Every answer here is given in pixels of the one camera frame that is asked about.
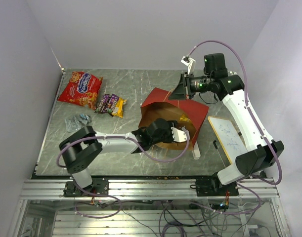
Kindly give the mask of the red paper bag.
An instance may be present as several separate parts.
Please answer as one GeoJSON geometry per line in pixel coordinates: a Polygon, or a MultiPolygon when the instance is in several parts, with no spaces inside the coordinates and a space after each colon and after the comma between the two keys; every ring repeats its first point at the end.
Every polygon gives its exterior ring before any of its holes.
{"type": "Polygon", "coordinates": [[[176,120],[178,128],[184,126],[189,131],[188,150],[193,150],[209,107],[194,100],[169,100],[169,95],[169,91],[154,88],[140,106],[141,120],[138,126],[149,126],[158,118],[176,120]],[[180,122],[182,114],[186,114],[192,123],[180,122]]]}

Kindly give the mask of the purple candy packet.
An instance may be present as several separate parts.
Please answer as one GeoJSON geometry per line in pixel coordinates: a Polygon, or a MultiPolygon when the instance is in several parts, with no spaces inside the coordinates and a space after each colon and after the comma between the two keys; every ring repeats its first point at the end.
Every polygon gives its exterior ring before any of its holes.
{"type": "Polygon", "coordinates": [[[115,110],[118,101],[119,101],[119,96],[117,96],[116,94],[112,94],[106,106],[106,112],[112,117],[113,117],[112,113],[115,110]]]}

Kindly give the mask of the clear blue snack packet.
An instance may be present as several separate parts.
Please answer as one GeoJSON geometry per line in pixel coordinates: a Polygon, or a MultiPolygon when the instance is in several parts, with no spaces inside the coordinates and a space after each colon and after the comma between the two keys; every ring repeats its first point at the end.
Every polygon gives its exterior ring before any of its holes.
{"type": "Polygon", "coordinates": [[[77,119],[80,123],[84,125],[91,123],[91,117],[87,114],[79,114],[77,116],[77,119]]]}

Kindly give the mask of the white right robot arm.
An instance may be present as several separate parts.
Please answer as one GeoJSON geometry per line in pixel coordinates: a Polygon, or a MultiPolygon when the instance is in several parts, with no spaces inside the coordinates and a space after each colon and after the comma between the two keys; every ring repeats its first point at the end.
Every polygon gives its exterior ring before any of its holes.
{"type": "Polygon", "coordinates": [[[284,150],[282,141],[275,141],[266,131],[255,113],[245,91],[242,79],[228,71],[222,53],[204,56],[204,75],[194,76],[196,61],[184,56],[181,62],[187,66],[169,100],[191,99],[196,93],[212,92],[229,110],[245,143],[245,151],[229,157],[230,166],[217,172],[211,182],[211,191],[222,195],[228,184],[239,181],[258,171],[273,166],[284,150]]]}

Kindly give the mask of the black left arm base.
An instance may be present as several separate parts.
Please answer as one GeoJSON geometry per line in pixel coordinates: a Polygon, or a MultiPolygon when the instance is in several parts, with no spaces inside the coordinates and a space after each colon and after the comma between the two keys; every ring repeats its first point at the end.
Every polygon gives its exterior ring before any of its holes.
{"type": "MultiPolygon", "coordinates": [[[[92,184],[83,189],[89,193],[107,195],[109,190],[109,182],[105,178],[93,178],[92,184]]],[[[75,181],[68,181],[65,184],[63,196],[65,198],[79,198],[89,197],[90,195],[80,190],[75,181]]]]}

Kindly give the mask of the yellow snack packet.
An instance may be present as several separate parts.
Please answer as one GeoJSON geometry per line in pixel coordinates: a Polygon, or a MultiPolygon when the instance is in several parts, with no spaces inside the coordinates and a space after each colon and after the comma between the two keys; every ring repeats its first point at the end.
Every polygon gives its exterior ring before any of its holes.
{"type": "Polygon", "coordinates": [[[127,99],[123,99],[122,97],[120,97],[118,99],[118,102],[116,103],[115,109],[113,110],[111,115],[123,118],[124,105],[126,104],[126,102],[127,102],[127,99]]]}

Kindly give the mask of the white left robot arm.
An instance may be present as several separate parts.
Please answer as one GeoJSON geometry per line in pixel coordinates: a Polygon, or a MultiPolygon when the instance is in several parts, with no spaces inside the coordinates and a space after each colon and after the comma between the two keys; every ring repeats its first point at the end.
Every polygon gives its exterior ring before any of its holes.
{"type": "Polygon", "coordinates": [[[187,140],[184,131],[177,129],[177,121],[158,118],[147,127],[127,134],[104,134],[85,126],[59,144],[65,167],[76,181],[82,196],[93,191],[88,166],[99,154],[123,152],[141,153],[158,143],[177,143],[187,140]]]}

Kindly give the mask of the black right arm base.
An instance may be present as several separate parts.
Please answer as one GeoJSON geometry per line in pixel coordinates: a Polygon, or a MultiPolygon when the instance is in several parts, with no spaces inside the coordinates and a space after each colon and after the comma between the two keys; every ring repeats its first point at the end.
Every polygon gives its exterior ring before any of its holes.
{"type": "Polygon", "coordinates": [[[195,183],[191,184],[190,188],[196,191],[198,197],[225,197],[226,194],[230,196],[239,195],[235,182],[223,185],[216,173],[196,177],[195,183]]]}

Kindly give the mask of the red cookie snack bag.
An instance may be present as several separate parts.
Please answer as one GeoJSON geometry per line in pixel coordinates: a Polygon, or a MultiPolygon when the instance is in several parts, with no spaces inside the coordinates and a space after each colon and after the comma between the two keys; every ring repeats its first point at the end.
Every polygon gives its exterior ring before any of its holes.
{"type": "Polygon", "coordinates": [[[103,77],[74,71],[57,100],[95,110],[102,82],[103,77]]]}

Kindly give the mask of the purple M&M's packet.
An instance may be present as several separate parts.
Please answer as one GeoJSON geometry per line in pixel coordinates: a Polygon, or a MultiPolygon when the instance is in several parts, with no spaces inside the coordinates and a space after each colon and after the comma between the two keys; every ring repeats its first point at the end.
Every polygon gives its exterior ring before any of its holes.
{"type": "Polygon", "coordinates": [[[108,101],[109,101],[109,97],[110,97],[110,94],[104,94],[101,98],[101,100],[99,101],[98,105],[96,106],[96,109],[95,109],[95,113],[103,113],[108,101]]]}

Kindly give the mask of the gold foil snack packet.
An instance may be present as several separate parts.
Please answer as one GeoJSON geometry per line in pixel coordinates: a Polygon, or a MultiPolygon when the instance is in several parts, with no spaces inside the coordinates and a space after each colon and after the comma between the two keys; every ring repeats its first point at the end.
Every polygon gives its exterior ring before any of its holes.
{"type": "Polygon", "coordinates": [[[186,114],[182,114],[179,121],[186,122],[186,123],[192,123],[191,119],[186,114]]]}

